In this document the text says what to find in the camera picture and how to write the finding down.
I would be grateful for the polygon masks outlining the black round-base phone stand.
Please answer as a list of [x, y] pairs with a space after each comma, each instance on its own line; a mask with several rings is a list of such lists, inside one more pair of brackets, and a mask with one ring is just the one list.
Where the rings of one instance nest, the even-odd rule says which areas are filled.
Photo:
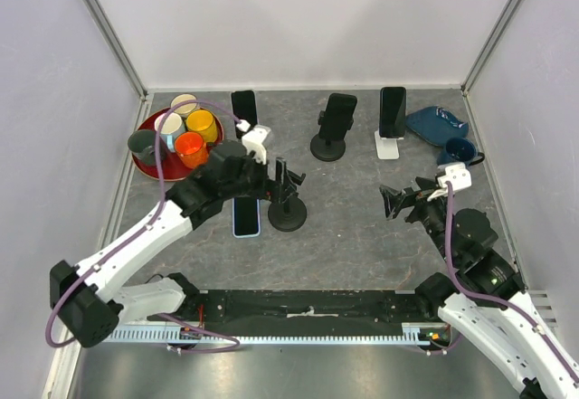
[[271, 203], [268, 208], [268, 219], [278, 231], [289, 233], [297, 231], [307, 220], [307, 207], [299, 198], [298, 187], [302, 185], [306, 175], [298, 175], [290, 170], [292, 195], [285, 204]]

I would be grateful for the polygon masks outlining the light blue cased phone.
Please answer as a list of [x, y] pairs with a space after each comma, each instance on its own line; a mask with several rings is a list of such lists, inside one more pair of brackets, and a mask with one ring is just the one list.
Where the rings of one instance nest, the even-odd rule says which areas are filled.
[[241, 197], [233, 199], [233, 236], [251, 238], [261, 233], [260, 201]]

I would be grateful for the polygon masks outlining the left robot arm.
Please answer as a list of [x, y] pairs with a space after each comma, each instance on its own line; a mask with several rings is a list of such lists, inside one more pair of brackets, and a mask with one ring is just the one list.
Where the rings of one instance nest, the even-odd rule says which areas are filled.
[[249, 197], [283, 204], [297, 193], [304, 177], [276, 160], [268, 164], [237, 141], [225, 140], [209, 152], [205, 164], [173, 184], [145, 218], [109, 246], [70, 265], [56, 263], [49, 272], [50, 321], [59, 319], [82, 347], [94, 347], [117, 327], [122, 317], [171, 313], [188, 320], [198, 298], [172, 278], [157, 287], [134, 288], [126, 282], [171, 243], [188, 235], [223, 210], [225, 201]]

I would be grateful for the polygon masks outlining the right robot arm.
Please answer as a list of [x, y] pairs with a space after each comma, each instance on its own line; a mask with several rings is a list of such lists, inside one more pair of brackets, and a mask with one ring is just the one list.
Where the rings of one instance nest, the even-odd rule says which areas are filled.
[[494, 250], [498, 235], [489, 219], [476, 209], [454, 209], [454, 196], [472, 185], [470, 172], [415, 183], [403, 190], [382, 185], [380, 194], [386, 217], [409, 209], [406, 222], [423, 226], [447, 266], [416, 289], [416, 314], [439, 318], [468, 340], [519, 397], [577, 397], [578, 364], [541, 317], [520, 273]]

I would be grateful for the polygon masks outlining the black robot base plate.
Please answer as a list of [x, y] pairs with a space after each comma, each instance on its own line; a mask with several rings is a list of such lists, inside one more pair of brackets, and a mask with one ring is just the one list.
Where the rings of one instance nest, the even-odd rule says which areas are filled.
[[446, 325], [412, 292], [394, 290], [204, 290], [178, 318], [235, 337], [394, 336], [404, 325]]

